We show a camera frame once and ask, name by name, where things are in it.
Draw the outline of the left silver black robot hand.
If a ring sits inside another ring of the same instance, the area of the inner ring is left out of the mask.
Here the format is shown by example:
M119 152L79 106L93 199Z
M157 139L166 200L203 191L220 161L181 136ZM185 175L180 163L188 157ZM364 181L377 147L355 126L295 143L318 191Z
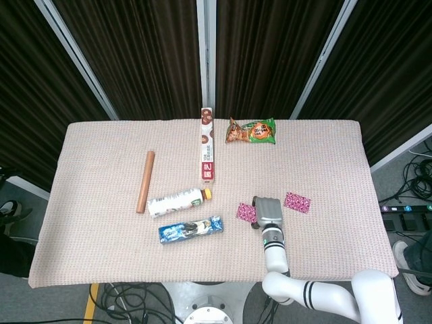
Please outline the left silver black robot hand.
M0 169L0 188L4 187L7 179L14 176L20 176L21 173L21 171L14 167L2 167Z

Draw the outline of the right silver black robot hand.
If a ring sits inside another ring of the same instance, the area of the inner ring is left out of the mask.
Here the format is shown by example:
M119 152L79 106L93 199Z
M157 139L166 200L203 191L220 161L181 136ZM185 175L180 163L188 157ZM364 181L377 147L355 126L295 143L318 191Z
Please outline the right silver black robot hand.
M251 224L253 229L282 226L283 213L280 199L254 196L252 205L255 208L256 217Z

